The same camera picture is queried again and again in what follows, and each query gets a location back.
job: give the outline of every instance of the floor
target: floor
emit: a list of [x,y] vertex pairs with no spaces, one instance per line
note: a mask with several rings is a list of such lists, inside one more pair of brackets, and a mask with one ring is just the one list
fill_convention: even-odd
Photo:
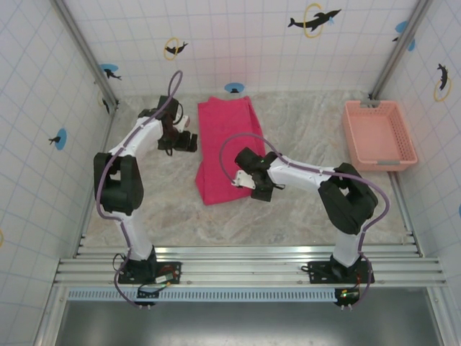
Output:
[[[364,99],[364,93],[267,92],[249,96],[265,137],[283,154],[326,167],[349,161],[341,115],[345,101]],[[189,129],[196,133],[197,103],[207,101],[208,96],[177,99],[191,117]],[[155,107],[157,101],[158,96],[124,99],[115,115],[109,146],[119,143],[139,112]],[[246,198],[204,206],[194,183],[200,160],[199,136],[196,153],[174,152],[168,157],[154,149],[139,163],[145,190],[141,210],[156,246],[334,244],[336,229],[316,193],[288,187],[276,190],[270,203]],[[365,243],[401,243],[406,231],[387,173],[364,172],[363,176],[381,186],[392,203],[389,214],[369,230]],[[380,199],[375,215],[383,208]],[[124,245],[113,222],[101,219],[95,209],[84,241],[88,247]]]
[[57,345],[440,345],[421,289],[371,290],[353,312],[333,303],[68,302]]

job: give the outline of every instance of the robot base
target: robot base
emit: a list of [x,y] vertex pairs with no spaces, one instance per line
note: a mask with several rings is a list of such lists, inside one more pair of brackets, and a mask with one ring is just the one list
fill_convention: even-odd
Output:
[[368,281],[368,275],[372,276],[371,282],[375,282],[373,272],[368,273],[368,264],[359,259],[351,266],[346,268],[339,264],[333,257],[329,261],[309,262],[305,270],[309,274],[310,283],[357,283],[357,276],[361,283]]
[[129,259],[118,277],[119,284],[177,284],[181,279],[181,262],[157,262],[155,249],[148,259],[136,261]]

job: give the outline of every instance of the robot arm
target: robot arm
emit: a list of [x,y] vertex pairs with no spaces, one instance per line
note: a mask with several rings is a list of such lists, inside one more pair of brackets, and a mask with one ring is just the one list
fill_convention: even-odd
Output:
[[[160,98],[157,109],[163,105],[166,99],[165,96]],[[178,101],[172,99],[160,117],[142,126],[127,148],[115,159],[104,181],[100,203],[106,212],[117,216],[125,225],[132,244],[130,253],[130,260],[132,261],[147,260],[153,253],[153,245],[144,229],[143,217],[139,209],[143,201],[144,189],[138,161],[142,160],[147,152],[155,148],[156,145],[159,150],[164,150],[168,154],[171,153],[172,149],[191,152],[197,150],[197,135],[191,135],[189,131],[184,130],[189,125],[189,117],[182,113],[178,114],[178,106]],[[98,186],[102,171],[110,158],[123,147],[123,143],[155,111],[156,109],[142,111],[134,128],[120,144],[110,150],[109,153],[98,153],[94,157],[95,187]],[[122,233],[120,222],[117,222],[117,227]]]
[[[284,157],[290,164],[316,171],[335,171],[360,177],[350,164],[338,168],[317,167]],[[252,189],[251,197],[269,202],[274,188],[291,185],[306,191],[317,190],[332,224],[338,229],[336,246],[331,257],[331,271],[342,280],[350,276],[360,262],[359,242],[365,222],[372,217],[377,198],[371,189],[352,179],[332,177],[327,174],[308,172],[282,162],[274,152],[265,157],[245,148],[235,162],[242,168],[237,171],[234,185]]]

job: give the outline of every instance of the metal rail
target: metal rail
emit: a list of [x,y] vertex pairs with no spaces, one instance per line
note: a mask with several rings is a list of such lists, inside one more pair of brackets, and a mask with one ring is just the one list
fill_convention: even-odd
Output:
[[[62,259],[55,284],[66,287],[113,285],[112,258],[123,248],[80,248],[76,259]],[[335,288],[311,285],[300,267],[327,260],[333,247],[161,247],[159,261],[180,261],[182,283],[174,288]],[[373,287],[445,286],[437,258],[421,258],[414,244],[369,245],[364,252],[373,264]]]
[[115,110],[117,108],[117,98],[102,73],[90,47],[86,43],[84,36],[81,34],[79,27],[75,23],[66,3],[64,0],[50,0],[50,3],[56,10],[56,14],[67,29],[73,43],[79,50],[86,66],[93,75],[96,84],[98,84],[98,87],[101,89],[101,93],[105,101],[109,104],[109,106],[111,106],[112,111]]
[[380,74],[380,78],[377,80],[376,85],[371,92],[372,99],[380,98],[382,91],[384,90],[393,72],[397,68],[398,63],[403,57],[403,54],[405,54],[407,47],[410,45],[411,40],[416,34],[416,30],[418,29],[421,21],[423,20],[433,2],[434,0],[420,0],[416,4],[416,8],[408,20],[408,24],[405,30],[398,38],[397,45],[390,55],[388,62],[385,64],[384,69]]

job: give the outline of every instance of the pink towel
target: pink towel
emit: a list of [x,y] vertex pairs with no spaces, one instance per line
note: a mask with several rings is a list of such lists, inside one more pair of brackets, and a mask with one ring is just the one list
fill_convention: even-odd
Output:
[[[205,205],[224,203],[251,194],[249,189],[234,187],[224,175],[219,163],[219,152],[224,141],[242,132],[262,136],[261,126],[249,97],[225,101],[211,97],[199,103],[199,127],[203,161],[195,183]],[[226,171],[235,177],[239,170],[234,163],[237,154],[248,146],[258,155],[264,156],[264,143],[257,138],[242,136],[228,142],[223,152]]]

